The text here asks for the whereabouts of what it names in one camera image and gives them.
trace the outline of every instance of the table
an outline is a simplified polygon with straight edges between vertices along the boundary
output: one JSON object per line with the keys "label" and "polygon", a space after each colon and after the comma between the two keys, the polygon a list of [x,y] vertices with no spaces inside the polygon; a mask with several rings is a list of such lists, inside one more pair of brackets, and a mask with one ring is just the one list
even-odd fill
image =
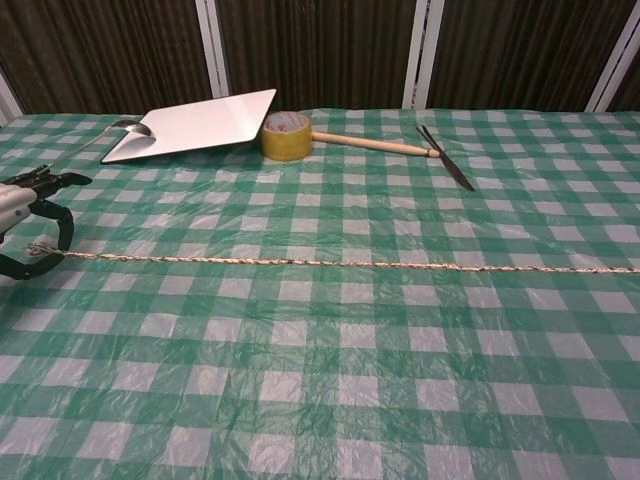
{"label": "table", "polygon": [[[308,112],[438,159],[256,145],[59,167],[75,251],[639,266],[640,114]],[[0,130],[0,177],[116,116]],[[30,219],[3,253],[50,228]],[[640,478],[640,277],[65,259],[0,280],[2,478]]]}

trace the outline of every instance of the robotic arm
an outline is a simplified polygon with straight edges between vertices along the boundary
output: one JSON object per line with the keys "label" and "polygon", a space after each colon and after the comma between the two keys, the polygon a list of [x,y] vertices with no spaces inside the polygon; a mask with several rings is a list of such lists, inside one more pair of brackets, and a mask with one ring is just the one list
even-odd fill
{"label": "robotic arm", "polygon": [[[47,165],[0,182],[0,244],[4,242],[4,235],[9,229],[33,214],[57,220],[60,229],[58,248],[67,250],[73,237],[71,211],[46,198],[61,188],[89,183],[90,178],[77,173],[54,175]],[[62,255],[51,254],[36,263],[25,265],[0,254],[0,275],[27,280],[48,272],[63,258]]]}

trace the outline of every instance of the dark curtain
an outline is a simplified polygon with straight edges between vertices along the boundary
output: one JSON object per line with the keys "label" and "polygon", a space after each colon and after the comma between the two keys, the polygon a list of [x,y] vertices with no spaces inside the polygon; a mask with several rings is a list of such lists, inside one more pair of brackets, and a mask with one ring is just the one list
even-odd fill
{"label": "dark curtain", "polygon": [[274,108],[400,107],[416,0],[217,0],[233,93]]}
{"label": "dark curtain", "polygon": [[25,113],[145,113],[211,98],[193,0],[0,0]]}
{"label": "dark curtain", "polygon": [[582,111],[635,0],[449,0],[429,107]]}
{"label": "dark curtain", "polygon": [[640,51],[636,53],[609,105],[610,112],[629,110],[640,110]]}

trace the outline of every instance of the wooden handle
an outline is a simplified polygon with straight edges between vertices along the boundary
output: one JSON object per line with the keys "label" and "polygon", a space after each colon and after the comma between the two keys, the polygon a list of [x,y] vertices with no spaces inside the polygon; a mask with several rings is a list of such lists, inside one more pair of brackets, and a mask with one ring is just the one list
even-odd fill
{"label": "wooden handle", "polygon": [[403,155],[420,155],[437,158],[440,153],[434,149],[414,147],[402,143],[382,142],[380,140],[369,140],[368,138],[346,137],[344,135],[333,135],[332,133],[312,132],[311,137],[318,142],[340,143],[353,147],[373,148],[374,150],[384,150],[386,152],[402,153]]}

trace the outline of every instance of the metal spoon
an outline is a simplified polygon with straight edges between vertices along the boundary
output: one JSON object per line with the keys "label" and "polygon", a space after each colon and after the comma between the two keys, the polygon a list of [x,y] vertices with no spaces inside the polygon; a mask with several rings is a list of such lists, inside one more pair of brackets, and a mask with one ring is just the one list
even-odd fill
{"label": "metal spoon", "polygon": [[144,123],[136,122],[135,120],[129,120],[129,119],[118,120],[117,122],[114,122],[111,125],[109,125],[102,132],[100,132],[98,135],[93,137],[91,140],[89,140],[87,143],[82,145],[80,148],[74,150],[73,152],[67,155],[63,155],[60,158],[56,158],[53,162],[51,162],[51,165],[53,165],[54,163],[62,162],[64,160],[68,160],[71,157],[75,157],[78,153],[80,153],[82,150],[87,148],[89,145],[95,143],[98,139],[102,138],[105,134],[107,134],[113,129],[118,129],[118,128],[124,129],[127,132],[133,132],[139,135],[144,135],[146,137],[151,137],[155,139],[151,129],[147,127]]}

